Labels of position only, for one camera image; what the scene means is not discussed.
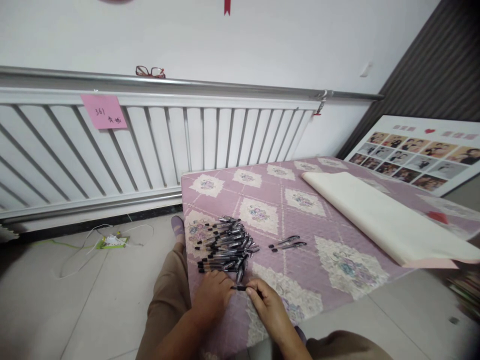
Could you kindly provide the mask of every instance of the person's right hand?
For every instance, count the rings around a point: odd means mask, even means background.
[[[273,341],[281,346],[290,340],[293,334],[298,337],[285,310],[282,298],[275,290],[259,278],[251,280],[246,286],[246,293]]]

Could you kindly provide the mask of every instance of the red tassel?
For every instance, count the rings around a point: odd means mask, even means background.
[[[230,5],[231,5],[231,3],[232,3],[232,0],[225,0],[225,12],[223,13],[223,15],[228,13],[228,16],[230,16]]]

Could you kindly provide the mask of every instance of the pink sticky note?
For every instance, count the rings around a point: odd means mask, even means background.
[[[119,99],[114,95],[80,95],[95,129],[127,127]]]

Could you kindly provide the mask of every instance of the white cable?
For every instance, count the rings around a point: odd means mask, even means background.
[[[128,233],[130,230],[135,230],[136,228],[140,228],[140,227],[142,227],[142,226],[151,227],[151,236],[152,236],[152,237],[154,236],[154,227],[151,226],[151,225],[148,225],[148,224],[138,225],[138,226],[132,227],[132,228],[126,230],[126,231],[121,231],[120,233],[121,233],[121,234],[125,234],[125,233]],[[139,243],[139,244],[135,244],[135,243],[134,243],[133,245],[130,245],[130,244],[126,243],[126,242],[124,242],[124,244],[127,245],[127,246],[129,246],[129,247],[131,247],[131,246],[144,246],[144,245],[145,245],[145,244],[141,244],[141,243]]]
[[[106,225],[106,226],[109,227],[109,228],[112,228],[112,227],[113,227],[113,225],[110,225],[110,224],[102,224],[102,225],[95,226],[92,230],[90,230],[89,233],[87,234],[87,236],[85,237],[85,240],[83,241],[83,245],[82,245],[77,251],[75,251],[72,255],[70,255],[70,256],[63,262],[63,264],[61,265],[61,267],[60,267],[60,272],[59,272],[59,274],[58,274],[58,277],[56,278],[57,280],[65,279],[65,278],[68,278],[69,276],[71,276],[71,275],[73,275],[73,274],[78,273],[80,270],[82,270],[82,268],[83,268],[85,265],[87,265],[87,264],[89,263],[90,260],[92,260],[92,259],[95,257],[96,254],[94,254],[91,258],[89,258],[86,262],[84,262],[84,263],[82,264],[82,266],[80,266],[80,268],[79,268],[77,271],[74,271],[74,272],[72,272],[71,274],[68,274],[68,275],[66,275],[66,276],[62,276],[62,271],[64,270],[65,264],[66,264],[70,259],[72,259],[76,254],[78,254],[82,249],[85,248],[85,244],[87,243],[87,239],[89,238],[89,236],[90,236],[90,234],[92,233],[92,231],[95,230],[96,228],[99,228],[99,227],[104,226],[104,225]],[[92,248],[90,249],[90,251],[87,252],[85,255],[90,254],[90,252],[91,252],[93,249],[95,249],[95,247],[97,246],[97,244],[98,244],[98,241],[97,241],[97,243],[95,244],[95,246],[92,247]]]
[[[70,274],[68,274],[68,275],[62,276],[62,271],[63,271],[63,269],[64,269],[65,264],[66,264],[71,258],[73,258],[76,254],[78,254],[82,249],[85,248],[85,244],[87,243],[87,239],[88,239],[89,236],[92,234],[92,232],[93,232],[94,230],[96,230],[97,228],[102,227],[102,226],[107,226],[108,228],[113,228],[113,225],[110,225],[110,224],[102,224],[102,225],[99,225],[99,226],[95,226],[93,229],[91,229],[91,230],[88,232],[87,236],[85,237],[85,240],[84,240],[84,242],[83,242],[83,245],[63,262],[63,264],[62,264],[61,267],[60,267],[59,277],[56,278],[57,280],[65,279],[65,278],[68,278],[69,276],[75,275],[75,274],[78,273],[80,270],[82,270],[82,269],[90,262],[90,260],[92,260],[92,259],[99,253],[99,251],[96,252],[92,257],[90,257],[87,261],[85,261],[85,262],[82,264],[82,266],[80,266],[80,268],[79,268],[77,271],[74,271],[74,272],[72,272],[72,273],[70,273]],[[140,228],[140,227],[142,227],[142,226],[151,227],[151,236],[152,236],[152,237],[154,236],[154,227],[151,226],[151,225],[148,225],[148,224],[143,224],[143,225],[139,225],[139,226],[132,227],[132,228],[126,230],[126,231],[121,232],[121,234],[128,233],[129,231],[135,230],[135,229]],[[97,242],[95,243],[95,245],[85,254],[85,256],[87,256],[88,254],[90,254],[90,253],[92,252],[92,250],[95,249],[95,248],[97,247],[97,245],[99,244],[99,242],[104,238],[104,235],[102,235],[102,233],[101,233],[100,231],[96,230],[96,232],[101,235],[101,238],[97,240]],[[125,245],[128,246],[128,247],[131,247],[131,246],[144,246],[144,244],[133,244],[133,245],[130,245],[130,244],[126,243],[124,240],[121,240],[120,242],[122,242],[123,244],[125,244]]]

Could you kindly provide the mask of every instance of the metal pipe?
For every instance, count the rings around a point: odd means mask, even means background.
[[[45,212],[33,213],[30,215],[8,217],[0,220],[0,223],[3,225],[24,223],[24,222],[34,221],[34,220],[49,219],[57,216],[73,215],[73,214],[85,213],[85,212],[95,211],[95,210],[114,209],[114,208],[127,206],[127,205],[146,204],[154,201],[176,199],[181,197],[182,197],[182,192],[175,191],[172,193],[162,194],[162,195],[148,195],[148,196],[141,196],[141,197],[136,197],[136,198],[127,199],[127,200],[116,200],[116,201],[104,202],[104,203],[99,203],[94,205],[77,206],[73,208],[53,210],[53,211],[47,210]]]
[[[49,70],[29,67],[0,66],[0,86],[23,87],[25,82],[35,81],[35,87],[44,86],[48,89],[64,89],[59,82],[74,81],[79,89],[98,89],[102,91],[111,90],[112,86],[128,87],[124,90],[132,91],[131,87],[141,87],[148,92],[156,93],[178,93],[188,90],[200,92],[218,92],[220,96],[240,97],[267,97],[281,99],[302,99],[318,101],[325,94],[325,90],[249,85],[227,82],[197,81],[183,79],[160,79],[150,76],[119,75],[96,72]],[[381,94],[367,94],[358,92],[344,92],[327,90],[327,98],[332,99],[355,99],[367,101],[380,101],[385,98]]]

